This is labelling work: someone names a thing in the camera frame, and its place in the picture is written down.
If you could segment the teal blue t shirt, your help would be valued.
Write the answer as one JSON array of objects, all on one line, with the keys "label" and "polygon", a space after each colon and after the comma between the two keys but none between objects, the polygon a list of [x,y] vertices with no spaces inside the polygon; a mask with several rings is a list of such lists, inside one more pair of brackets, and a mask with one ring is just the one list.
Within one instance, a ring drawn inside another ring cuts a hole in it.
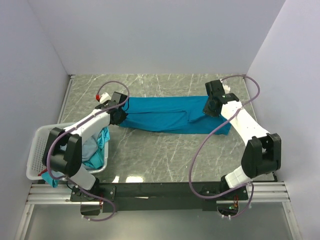
[{"label": "teal blue t shirt", "polygon": [[206,96],[130,97],[123,128],[156,133],[209,134],[226,121],[203,113]]}]

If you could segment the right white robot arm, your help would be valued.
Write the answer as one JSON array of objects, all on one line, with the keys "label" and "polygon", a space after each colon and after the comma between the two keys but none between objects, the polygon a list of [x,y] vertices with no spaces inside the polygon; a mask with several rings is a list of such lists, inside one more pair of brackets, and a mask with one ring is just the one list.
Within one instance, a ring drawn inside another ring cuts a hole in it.
[{"label": "right white robot arm", "polygon": [[237,194],[238,186],[280,169],[282,140],[277,133],[269,133],[261,127],[239,98],[225,91],[220,80],[207,82],[205,88],[208,99],[203,113],[228,120],[245,144],[240,166],[220,180],[219,193],[230,200]]}]

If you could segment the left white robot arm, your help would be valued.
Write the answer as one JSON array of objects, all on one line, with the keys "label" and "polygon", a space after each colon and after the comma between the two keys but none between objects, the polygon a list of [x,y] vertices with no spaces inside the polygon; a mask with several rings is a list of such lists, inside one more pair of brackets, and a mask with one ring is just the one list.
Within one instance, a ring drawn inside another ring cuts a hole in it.
[{"label": "left white robot arm", "polygon": [[82,164],[83,144],[109,125],[119,125],[127,118],[123,106],[129,95],[114,92],[98,97],[99,105],[82,120],[66,127],[54,127],[48,135],[42,163],[54,180],[65,179],[82,189],[88,201],[100,195],[98,180]]}]

